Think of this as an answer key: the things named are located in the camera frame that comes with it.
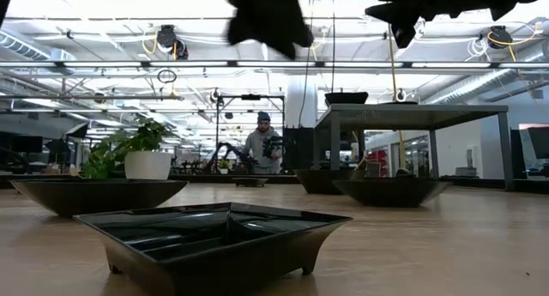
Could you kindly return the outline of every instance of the wooden table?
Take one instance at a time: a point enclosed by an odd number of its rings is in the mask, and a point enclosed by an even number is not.
[[[166,206],[250,202],[349,215],[324,243],[311,276],[296,271],[259,295],[545,295],[549,197],[450,188],[426,208],[364,208],[300,185],[190,184]],[[110,275],[96,234],[0,191],[2,296],[144,296]]]

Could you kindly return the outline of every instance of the black bowl planter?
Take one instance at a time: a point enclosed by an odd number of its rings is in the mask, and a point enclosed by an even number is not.
[[[258,186],[265,186],[265,183],[267,182],[268,178],[233,178],[232,181],[237,186],[245,186],[245,187],[258,187]]]
[[[335,180],[334,184],[363,205],[395,208],[417,208],[450,185],[427,178],[364,178]]]
[[[354,170],[294,170],[295,175],[309,194],[340,195],[341,192],[332,180],[349,180]]]
[[[11,184],[62,217],[153,208],[181,191],[186,181],[127,179],[14,180]]]
[[[331,93],[325,94],[326,105],[332,104],[364,104],[368,100],[367,92],[359,93]]]
[[[324,240],[352,218],[235,202],[76,219],[101,233],[111,272],[151,295],[240,295],[315,268]]]

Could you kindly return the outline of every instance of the ductwork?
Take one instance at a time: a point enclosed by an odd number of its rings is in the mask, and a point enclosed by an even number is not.
[[[549,61],[549,39],[522,51],[521,61],[547,62]],[[423,104],[456,104],[473,99],[479,95],[492,91],[514,82],[519,77],[517,69],[495,69],[493,72],[482,76],[470,76],[452,86],[440,90],[431,97],[423,100]]]
[[[34,61],[74,61],[76,57],[65,50],[43,46],[23,34],[8,29],[0,30],[0,47],[14,51]],[[52,68],[51,71],[72,74],[69,69]]]

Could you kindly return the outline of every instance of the shallow black bowl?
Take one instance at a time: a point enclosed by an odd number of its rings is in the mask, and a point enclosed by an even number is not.
[[[232,181],[237,186],[247,186],[247,187],[257,187],[257,186],[265,186],[265,183],[267,182],[268,178],[233,178]]]
[[[331,170],[294,170],[295,175],[309,194],[340,195],[340,190],[332,180],[349,180],[352,169]]]
[[[341,192],[363,205],[417,208],[442,193],[450,183],[426,178],[364,178],[334,181]]]
[[[13,180],[11,184],[62,217],[156,207],[181,191],[186,181],[128,179]]]
[[[240,295],[315,268],[323,241],[352,218],[235,202],[76,219],[102,235],[112,273],[152,295]]]
[[[331,93],[325,94],[326,105],[332,104],[364,104],[368,100],[367,92],[359,93]]]

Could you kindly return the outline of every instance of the black table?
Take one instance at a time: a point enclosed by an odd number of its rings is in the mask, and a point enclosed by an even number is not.
[[[505,189],[514,190],[511,166],[510,133],[507,122],[508,106],[453,106],[404,104],[333,104],[315,125],[313,166],[319,167],[320,140],[326,132],[330,139],[330,153],[340,151],[342,130],[427,130],[431,148],[432,176],[438,178],[436,131],[490,116],[498,116],[499,137],[503,156]],[[338,155],[330,155],[330,169],[338,170]]]

